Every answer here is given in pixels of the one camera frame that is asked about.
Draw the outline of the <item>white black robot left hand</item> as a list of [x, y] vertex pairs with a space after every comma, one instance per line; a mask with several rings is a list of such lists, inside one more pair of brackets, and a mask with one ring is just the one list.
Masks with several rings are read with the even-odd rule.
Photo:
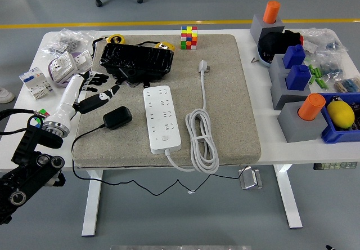
[[99, 86], [109, 78], [98, 72], [86, 71], [74, 75], [66, 86], [60, 103], [54, 114], [47, 117], [43, 123], [42, 129], [48, 132], [65, 137], [70, 133], [71, 118], [77, 113], [86, 114], [103, 105], [117, 93], [120, 86], [117, 84], [110, 89], [95, 94], [87, 99], [78, 101], [82, 91], [85, 91], [89, 85]]

